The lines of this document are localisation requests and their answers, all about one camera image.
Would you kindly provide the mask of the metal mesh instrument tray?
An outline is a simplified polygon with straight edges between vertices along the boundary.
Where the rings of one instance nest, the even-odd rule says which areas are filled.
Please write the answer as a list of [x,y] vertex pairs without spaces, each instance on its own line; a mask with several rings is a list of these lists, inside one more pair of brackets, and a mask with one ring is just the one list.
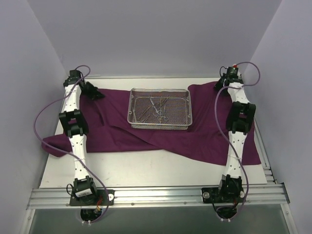
[[193,123],[190,91],[133,88],[127,121],[135,129],[187,130]]

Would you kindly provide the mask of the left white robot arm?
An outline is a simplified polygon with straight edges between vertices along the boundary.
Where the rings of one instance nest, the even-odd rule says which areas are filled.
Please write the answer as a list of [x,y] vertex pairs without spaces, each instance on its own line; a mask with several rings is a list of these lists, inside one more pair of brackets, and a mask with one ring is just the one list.
[[105,97],[97,87],[85,81],[82,72],[75,69],[69,72],[69,77],[63,83],[65,89],[64,108],[59,114],[59,120],[65,135],[69,138],[72,154],[75,155],[75,178],[72,185],[72,196],[82,199],[86,204],[94,204],[98,200],[98,191],[93,178],[85,168],[86,139],[89,133],[87,121],[79,109],[80,94],[91,100]]

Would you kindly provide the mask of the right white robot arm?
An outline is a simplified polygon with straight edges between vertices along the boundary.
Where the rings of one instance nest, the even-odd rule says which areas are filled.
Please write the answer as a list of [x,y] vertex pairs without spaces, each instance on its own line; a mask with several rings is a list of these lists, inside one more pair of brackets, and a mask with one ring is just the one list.
[[221,127],[217,118],[218,98],[221,94],[228,94],[232,101],[226,119],[228,136],[225,139],[229,144],[227,162],[220,185],[216,190],[216,195],[220,200],[228,201],[233,196],[244,196],[242,175],[246,175],[246,171],[242,166],[243,149],[253,125],[256,106],[247,99],[244,83],[236,64],[227,68],[214,89],[217,91],[214,117],[219,129]]

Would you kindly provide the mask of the purple cloth wrap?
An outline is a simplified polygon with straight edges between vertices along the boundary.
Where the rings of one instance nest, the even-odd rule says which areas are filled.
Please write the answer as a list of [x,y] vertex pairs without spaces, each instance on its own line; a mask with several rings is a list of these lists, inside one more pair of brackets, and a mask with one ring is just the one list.
[[186,131],[134,129],[127,121],[130,93],[102,89],[99,100],[80,96],[80,109],[87,121],[89,153],[166,150],[187,158],[225,165],[228,134],[225,123],[232,101],[219,95],[214,83],[190,85],[193,123]]

